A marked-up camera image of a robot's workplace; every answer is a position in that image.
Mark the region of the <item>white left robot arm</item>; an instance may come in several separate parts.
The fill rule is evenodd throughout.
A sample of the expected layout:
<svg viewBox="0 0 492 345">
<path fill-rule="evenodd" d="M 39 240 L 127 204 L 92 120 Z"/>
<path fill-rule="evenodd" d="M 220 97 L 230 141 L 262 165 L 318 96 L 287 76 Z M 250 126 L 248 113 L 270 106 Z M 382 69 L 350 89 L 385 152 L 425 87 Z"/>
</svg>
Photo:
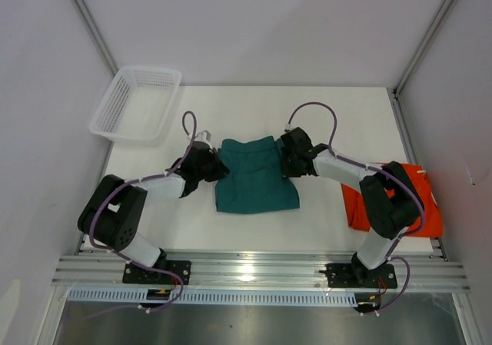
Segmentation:
<svg viewBox="0 0 492 345">
<path fill-rule="evenodd" d="M 167 273 L 167 254 L 138 233 L 145 205 L 187 197 L 202 182 L 225 178 L 229 169 L 218 151 L 192 147 L 163 174 L 125 181 L 103 177 L 78 218 L 77 227 L 99 249 L 109 249 L 140 267 L 147 282 L 161 282 Z"/>
</svg>

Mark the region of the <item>orange shorts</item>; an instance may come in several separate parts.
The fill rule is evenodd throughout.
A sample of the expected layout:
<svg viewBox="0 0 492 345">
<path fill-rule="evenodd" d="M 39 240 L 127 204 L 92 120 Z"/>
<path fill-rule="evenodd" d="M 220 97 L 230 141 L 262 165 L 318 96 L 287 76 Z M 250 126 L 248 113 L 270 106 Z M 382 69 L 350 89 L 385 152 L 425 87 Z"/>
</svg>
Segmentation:
<svg viewBox="0 0 492 345">
<path fill-rule="evenodd" d="M 421 222 L 421 217 L 418 217 L 415 223 L 410 227 L 412 237 L 442 237 L 444 233 L 443 218 L 434 198 L 427 172 L 420 165 L 416 164 L 403 164 L 403 167 L 410 177 L 420 199 L 424 203 L 424 227 L 418 232 L 415 232 L 415 230 L 419 228 Z M 369 231 L 370 223 L 367 218 L 362 195 L 344 184 L 341 185 L 341 190 L 348 226 L 359 231 Z"/>
</svg>

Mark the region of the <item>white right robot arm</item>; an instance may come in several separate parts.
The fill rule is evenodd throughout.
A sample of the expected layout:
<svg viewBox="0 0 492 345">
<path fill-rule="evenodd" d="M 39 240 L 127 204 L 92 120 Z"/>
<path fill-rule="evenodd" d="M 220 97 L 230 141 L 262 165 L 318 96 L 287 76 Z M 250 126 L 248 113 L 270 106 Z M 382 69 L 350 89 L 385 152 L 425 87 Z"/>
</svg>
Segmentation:
<svg viewBox="0 0 492 345">
<path fill-rule="evenodd" d="M 285 177 L 324 177 L 359 193 L 370 228 L 348 270 L 363 287 L 383 277 L 402 237 L 418 232 L 426 223 L 424 202 L 404 166 L 396 161 L 378 166 L 356 161 L 336 152 L 331 144 L 312 144 L 299 127 L 284 132 L 276 143 Z"/>
</svg>

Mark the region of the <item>green shorts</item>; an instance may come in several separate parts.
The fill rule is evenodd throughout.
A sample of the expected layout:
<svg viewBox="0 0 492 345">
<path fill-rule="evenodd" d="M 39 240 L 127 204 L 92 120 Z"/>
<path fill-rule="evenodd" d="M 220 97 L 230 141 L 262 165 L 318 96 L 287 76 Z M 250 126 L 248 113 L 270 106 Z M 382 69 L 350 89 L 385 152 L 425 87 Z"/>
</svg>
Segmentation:
<svg viewBox="0 0 492 345">
<path fill-rule="evenodd" d="M 214 189 L 216 211 L 262 214 L 297 210 L 297 188 L 281 172 L 281 157 L 272 136 L 249 142 L 225 139 L 218 150 L 226 177 Z"/>
</svg>

